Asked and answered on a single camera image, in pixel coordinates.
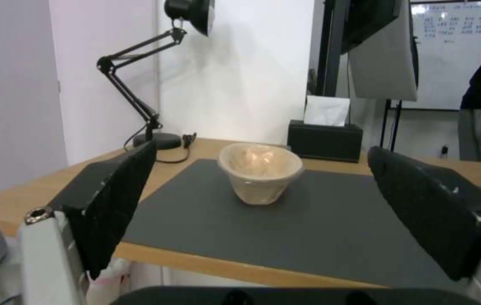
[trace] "tissue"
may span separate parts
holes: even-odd
[[[312,125],[341,126],[346,122],[349,99],[308,95],[304,123]]]

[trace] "screw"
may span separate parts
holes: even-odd
[[[24,216],[24,223],[27,225],[31,225],[52,217],[54,217],[54,212],[52,208],[37,207],[26,213],[26,216]]]

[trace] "black tissue box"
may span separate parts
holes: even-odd
[[[309,125],[291,120],[287,145],[301,158],[358,163],[363,129],[356,125],[344,127]]]

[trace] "beige ceramic bowl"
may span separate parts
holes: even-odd
[[[235,193],[249,205],[275,202],[304,170],[301,159],[289,150],[252,143],[225,147],[218,164],[229,176]]]

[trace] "black stand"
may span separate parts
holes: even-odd
[[[340,55],[349,4],[350,0],[324,2],[316,95],[323,97],[337,95]]]
[[[144,135],[136,136],[133,141],[135,147],[141,145],[146,141],[154,140],[156,142],[157,149],[171,149],[180,147],[182,142],[179,136],[172,135],[170,133],[154,133],[156,129],[161,129],[163,125],[159,122],[159,114],[156,110],[152,109],[150,106],[142,102],[134,93],[127,87],[127,85],[122,82],[122,80],[116,75],[116,70],[132,64],[141,59],[147,58],[153,54],[166,50],[168,48],[174,47],[182,42],[182,39],[186,35],[186,31],[181,28],[172,28],[169,31],[158,35],[149,40],[138,43],[131,46],[125,50],[121,50],[115,54],[104,56],[97,61],[97,68],[107,77],[107,79],[115,86],[116,89],[126,98],[128,103],[137,110],[138,114],[142,116],[146,122],[146,132]],[[164,38],[171,37],[173,41],[161,46],[155,50],[143,54],[129,54],[135,50],[142,47],[148,46],[151,43],[157,42]]]
[[[387,127],[387,113],[391,108],[391,100],[385,101],[384,119],[381,125],[380,147],[384,147],[385,128]],[[395,109],[395,123],[393,124],[393,130],[391,134],[391,151],[395,151],[395,141],[397,140],[397,133],[399,132],[399,120],[401,119],[401,110],[403,108],[403,101],[400,100],[397,108]]]

